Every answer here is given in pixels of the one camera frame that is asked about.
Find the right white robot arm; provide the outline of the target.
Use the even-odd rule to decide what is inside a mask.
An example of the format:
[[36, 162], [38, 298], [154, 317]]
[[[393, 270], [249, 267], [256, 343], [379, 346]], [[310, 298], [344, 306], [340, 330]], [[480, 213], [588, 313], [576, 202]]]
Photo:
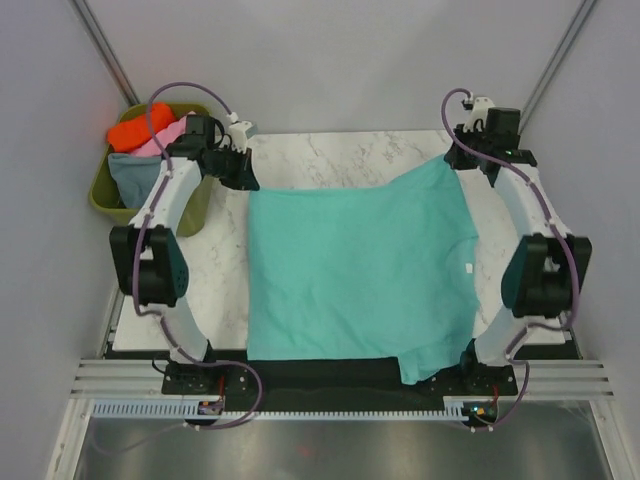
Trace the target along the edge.
[[463, 107], [469, 117], [450, 129], [453, 144], [444, 160], [454, 170], [485, 176], [519, 240], [502, 275], [494, 320], [444, 375], [458, 394], [513, 395], [514, 366], [577, 358], [570, 331], [592, 243], [574, 235], [547, 198], [533, 153], [519, 146], [520, 111], [487, 97], [466, 99]]

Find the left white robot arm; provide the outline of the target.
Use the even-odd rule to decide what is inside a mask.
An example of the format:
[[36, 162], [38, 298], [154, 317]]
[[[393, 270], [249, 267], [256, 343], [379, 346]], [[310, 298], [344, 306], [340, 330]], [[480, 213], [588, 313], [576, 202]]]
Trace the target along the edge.
[[132, 298], [138, 316], [156, 322], [167, 342], [165, 395], [214, 394], [224, 375], [186, 300], [189, 268], [176, 234], [204, 179], [237, 191], [260, 188], [248, 145], [256, 127], [234, 113], [228, 119], [229, 127], [222, 128], [209, 115], [187, 116], [184, 134], [161, 148], [159, 174], [143, 206], [109, 235], [121, 292]]

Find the teal t shirt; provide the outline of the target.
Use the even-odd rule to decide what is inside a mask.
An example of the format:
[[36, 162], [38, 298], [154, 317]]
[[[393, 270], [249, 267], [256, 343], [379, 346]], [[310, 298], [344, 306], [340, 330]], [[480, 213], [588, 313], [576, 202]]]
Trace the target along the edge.
[[477, 240], [439, 157], [378, 187], [252, 193], [249, 358], [394, 358], [407, 385], [456, 365], [478, 308]]

